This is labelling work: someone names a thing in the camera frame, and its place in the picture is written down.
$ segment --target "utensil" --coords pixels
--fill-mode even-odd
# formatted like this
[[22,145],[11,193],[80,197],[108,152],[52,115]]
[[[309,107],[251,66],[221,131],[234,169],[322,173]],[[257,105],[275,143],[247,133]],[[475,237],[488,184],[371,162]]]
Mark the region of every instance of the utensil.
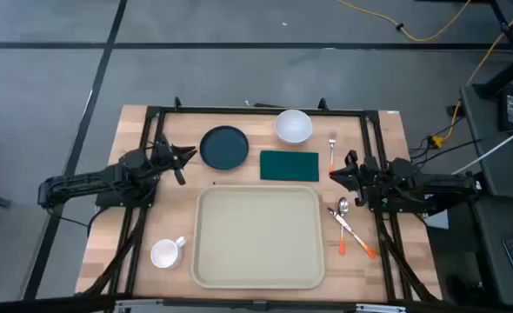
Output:
[[302,143],[312,135],[310,117],[300,110],[285,110],[274,123],[277,136],[286,143]]
[[[345,196],[337,202],[337,213],[343,218],[350,211],[350,202]],[[345,255],[345,240],[343,240],[343,225],[340,225],[340,254]]]
[[175,242],[163,239],[155,243],[150,251],[150,260],[160,269],[173,269],[181,262],[181,248],[187,243],[180,236]]
[[332,130],[328,136],[330,144],[330,172],[334,171],[334,146],[336,145],[336,130]]
[[331,208],[328,208],[328,211],[330,212],[330,214],[355,238],[355,240],[357,240],[357,242],[361,245],[361,248],[363,248],[365,250],[365,252],[367,252],[367,254],[369,255],[369,257],[375,257],[376,256],[376,253],[373,249],[369,248],[368,245],[366,245],[363,240],[361,240],[361,238],[359,238],[359,236],[353,232],[353,230],[351,229],[351,227],[347,224],[347,222],[345,222],[345,220],[343,219],[343,217],[341,217],[335,210],[331,209]]

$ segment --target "cable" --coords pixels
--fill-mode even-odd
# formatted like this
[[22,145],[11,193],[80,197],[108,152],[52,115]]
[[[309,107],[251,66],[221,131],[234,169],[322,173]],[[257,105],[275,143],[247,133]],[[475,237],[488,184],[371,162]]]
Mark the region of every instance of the cable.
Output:
[[477,162],[479,162],[479,161],[483,160],[485,157],[488,157],[489,155],[491,155],[494,151],[496,151],[496,150],[498,150],[498,149],[502,148],[506,143],[509,143],[512,139],[513,139],[513,136],[511,136],[510,138],[508,138],[508,139],[506,139],[506,140],[502,141],[502,142],[501,142],[501,143],[499,143],[496,147],[494,147],[494,148],[490,149],[488,152],[486,152],[486,153],[485,153],[485,154],[483,154],[482,156],[478,157],[476,160],[471,161],[469,164],[467,164],[467,165],[463,166],[461,169],[456,170],[456,171],[454,171],[454,172],[453,172],[453,173],[451,173],[451,174],[452,174],[452,175],[455,175],[455,174],[457,174],[457,173],[461,172],[462,170],[466,170],[466,169],[468,169],[471,165],[473,165],[473,164],[475,164],[475,163],[477,163]]
[[471,141],[469,141],[469,142],[467,142],[467,143],[458,144],[458,145],[457,145],[457,146],[455,146],[455,147],[452,147],[452,148],[449,148],[449,149],[444,150],[444,151],[442,151],[442,152],[436,153],[434,156],[431,156],[431,157],[429,157],[429,158],[427,158],[427,159],[425,159],[425,160],[423,160],[423,161],[421,161],[421,162],[417,163],[417,165],[418,165],[418,164],[422,164],[422,163],[427,163],[428,161],[430,161],[430,160],[432,160],[432,159],[435,159],[435,158],[437,158],[437,157],[439,157],[439,156],[441,156],[441,155],[443,155],[443,154],[446,154],[446,153],[451,152],[451,151],[453,151],[453,150],[457,150],[457,149],[459,149],[459,148],[462,148],[462,147],[468,146],[468,145],[470,145],[470,144],[472,144],[472,143],[478,143],[478,142],[480,142],[480,141],[482,141],[482,140],[484,140],[484,139],[488,139],[488,138],[491,138],[491,137],[495,137],[495,136],[503,135],[503,134],[510,133],[510,132],[513,132],[513,130],[506,130],[506,131],[497,132],[497,133],[495,133],[495,134],[493,134],[493,135],[490,135],[490,136],[486,136],[486,137],[479,138],[479,139],[476,139],[476,140],[471,140]]
[[[511,20],[511,22],[508,24],[508,27],[510,27],[511,25],[513,25],[513,19]],[[483,59],[481,60],[481,62],[477,65],[477,67],[475,68],[475,70],[473,71],[473,73],[471,74],[471,76],[469,77],[469,79],[467,80],[467,83],[465,84],[466,86],[470,85],[471,82],[473,81],[473,78],[475,77],[476,73],[481,69],[481,67],[484,65],[484,63],[486,62],[486,60],[489,58],[490,54],[492,53],[492,51],[494,50],[494,47],[496,47],[496,45],[498,43],[500,43],[500,40],[502,40],[502,37],[504,36],[504,33],[498,35],[498,37],[496,38],[496,40],[494,41],[494,43],[492,43],[492,45],[490,46],[490,48],[486,51],[486,54],[484,55]],[[461,100],[460,101],[457,101],[457,104],[456,104],[456,108],[454,109],[454,116],[452,117],[452,123],[453,121],[456,119],[456,115],[457,115],[457,111],[459,110],[459,108],[461,107]],[[448,132],[448,135],[446,135],[446,137],[443,138],[442,142],[446,141],[448,138],[450,138],[451,136],[451,132],[453,130],[453,127],[450,128],[450,131]]]
[[50,211],[50,209],[46,209],[46,212],[48,212],[48,214],[50,214],[51,216],[53,217],[56,217],[56,218],[59,218],[61,220],[64,220],[64,221],[67,221],[67,222],[71,222],[71,223],[75,223],[77,225],[81,225],[81,226],[84,226],[86,227],[87,229],[89,228],[89,226],[85,223],[81,223],[81,222],[78,222],[78,221],[74,221],[72,219],[69,219],[69,218],[66,218],[66,217],[63,217],[63,216],[59,216],[59,215],[56,215],[54,214],[53,212]]
[[420,169],[420,170],[422,170],[422,169],[423,169],[424,165],[426,164],[426,160],[429,158],[429,148],[430,148],[430,146],[429,146],[429,147],[427,147],[427,150],[425,151],[426,153],[424,154],[424,159],[423,159],[423,161],[422,161],[422,162],[420,162],[420,163],[417,163],[417,164],[416,164],[416,165],[418,165],[418,167],[419,167],[419,169]]
[[102,181],[102,183],[105,183],[108,186],[110,186],[110,188],[116,193],[116,195],[119,196],[119,199],[121,200],[121,202],[125,203],[125,197],[123,196],[123,193],[116,188],[114,183],[107,182],[102,176],[95,176],[95,177],[100,179]]
[[417,156],[411,156],[410,159],[411,159],[411,161],[413,161],[413,159],[422,157],[422,156],[426,155],[428,152],[429,152],[429,147],[427,146],[427,148],[423,151],[423,153],[421,153],[420,155],[417,155]]
[[[436,135],[439,135],[443,132],[445,132],[447,129],[449,128],[452,128],[454,125],[456,125],[457,123],[459,123],[461,120],[463,120],[463,117],[459,117],[455,122],[451,123],[450,125],[448,125],[448,127],[444,128],[443,130],[439,130],[437,133],[435,133],[434,135],[432,136],[436,136]],[[418,150],[421,150],[422,147],[423,147],[423,144],[428,141],[430,139],[430,136],[426,136],[419,144],[419,148],[412,148],[410,149],[410,153],[414,153],[414,152],[417,152]],[[417,157],[421,157],[423,156],[423,154],[419,155],[419,156],[412,156],[411,158],[417,158]]]
[[399,187],[397,186],[394,186],[394,190],[397,191],[397,193],[402,196],[402,198],[405,198],[407,200],[410,200],[412,202],[416,202],[416,203],[424,203],[423,200],[419,200],[417,198],[414,198],[413,196],[410,196],[408,194],[406,194],[405,192],[403,192],[403,190],[399,189]]
[[446,24],[446,26],[444,26],[441,30],[439,30],[436,34],[430,36],[430,37],[426,37],[426,38],[416,38],[416,37],[413,37],[410,33],[407,32],[407,30],[405,30],[405,28],[403,27],[403,23],[398,23],[396,21],[394,21],[391,17],[388,17],[388,16],[385,16],[384,14],[380,14],[380,13],[376,13],[376,12],[373,12],[373,11],[370,11],[370,10],[365,10],[365,9],[361,9],[357,6],[355,6],[354,4],[350,4],[350,3],[346,3],[342,0],[338,0],[339,3],[341,4],[344,4],[344,5],[347,5],[349,6],[351,9],[353,10],[358,10],[358,11],[361,11],[363,13],[367,13],[367,14],[371,14],[375,17],[380,17],[382,19],[385,19],[386,21],[390,22],[390,23],[393,23],[395,26],[396,26],[396,29],[397,30],[400,30],[407,38],[413,40],[413,41],[416,41],[416,42],[428,42],[440,35],[442,35],[449,27],[450,25],[452,25],[456,20],[457,18],[462,15],[463,13],[463,10],[465,10],[465,8],[467,8],[467,6],[469,5],[469,3],[471,2],[471,0],[467,0],[467,2],[463,5],[463,7],[457,12],[457,14]]
[[86,227],[86,236],[87,238],[90,236],[90,229],[92,228],[92,224],[94,223],[94,220],[97,219],[97,217],[102,214],[102,212],[105,212],[106,210],[103,210],[102,208],[100,208],[100,210],[98,210],[98,212],[93,215],[90,220],[89,220],[89,225]]

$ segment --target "white cable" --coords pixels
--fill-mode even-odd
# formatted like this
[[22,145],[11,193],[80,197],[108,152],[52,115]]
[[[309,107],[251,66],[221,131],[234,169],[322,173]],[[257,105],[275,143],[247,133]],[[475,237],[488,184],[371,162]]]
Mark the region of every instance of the white cable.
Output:
[[461,172],[462,170],[465,170],[465,169],[469,168],[471,165],[473,165],[473,164],[475,164],[475,163],[477,163],[477,162],[479,162],[479,161],[483,160],[485,157],[488,157],[492,152],[494,152],[494,151],[496,151],[496,150],[500,149],[503,145],[505,145],[506,143],[509,143],[511,140],[513,140],[513,136],[512,136],[512,137],[510,137],[510,138],[508,138],[508,139],[506,139],[506,140],[504,140],[504,141],[502,141],[502,142],[501,142],[501,143],[499,143],[496,147],[494,147],[494,148],[490,149],[490,151],[489,151],[489,152],[487,152],[487,153],[483,154],[482,156],[480,156],[477,160],[475,160],[475,161],[473,161],[473,162],[471,162],[471,163],[469,163],[469,164],[467,164],[467,165],[463,166],[461,169],[456,170],[455,172],[451,173],[451,175],[455,175],[455,174],[457,174],[457,173]]

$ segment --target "wooden tabletop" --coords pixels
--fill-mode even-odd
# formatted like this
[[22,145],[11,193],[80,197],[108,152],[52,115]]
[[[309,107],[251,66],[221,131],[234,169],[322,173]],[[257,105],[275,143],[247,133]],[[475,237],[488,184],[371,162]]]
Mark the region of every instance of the wooden tabletop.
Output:
[[[129,150],[138,147],[143,129],[146,106],[123,107],[117,126],[109,163]],[[395,157],[409,158],[402,121],[398,112],[379,112],[384,146],[389,160]],[[381,259],[370,259],[350,236],[346,237],[346,255],[338,253],[339,224],[325,209],[334,206],[337,199],[352,199],[341,185],[328,175],[330,146],[328,135],[336,130],[337,140],[334,168],[344,166],[343,158],[351,149],[364,158],[363,139],[359,119],[356,117],[311,117],[313,135],[302,145],[288,145],[276,138],[272,115],[223,115],[168,113],[163,132],[177,146],[197,146],[203,135],[213,127],[231,125],[244,132],[250,143],[245,163],[234,170],[221,171],[208,167],[200,155],[195,155],[185,166],[183,175],[187,184],[180,186],[172,172],[162,174],[155,202],[149,210],[143,244],[137,268],[134,294],[150,297],[215,298],[215,299],[262,299],[284,301],[378,301],[386,300]],[[372,125],[370,135],[374,138]],[[276,182],[261,181],[259,154],[261,150],[317,151],[319,153],[320,181]],[[312,290],[208,290],[197,285],[190,274],[192,239],[195,226],[197,197],[212,184],[302,184],[311,187],[321,199],[321,223],[323,232],[325,275],[318,287]],[[124,208],[111,208],[93,223],[84,252],[83,266],[77,280],[77,291],[90,287],[103,272],[116,252],[117,240],[123,220]],[[441,298],[429,238],[424,225],[414,216],[399,214],[405,256],[411,268],[435,296]],[[353,230],[374,250],[378,249],[376,225],[369,208],[351,207],[346,217]],[[150,261],[150,248],[160,239],[176,239],[184,236],[183,260],[173,270],[162,270]],[[396,282],[396,294],[401,297],[397,266],[392,260],[392,273]],[[122,269],[119,290],[124,290],[129,259]]]

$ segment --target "white bowl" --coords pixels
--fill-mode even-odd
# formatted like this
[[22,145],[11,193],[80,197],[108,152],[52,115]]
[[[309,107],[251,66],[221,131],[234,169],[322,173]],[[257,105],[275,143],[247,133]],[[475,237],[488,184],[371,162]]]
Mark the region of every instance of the white bowl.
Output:
[[276,134],[286,143],[302,143],[312,135],[310,117],[300,110],[285,110],[274,124]]

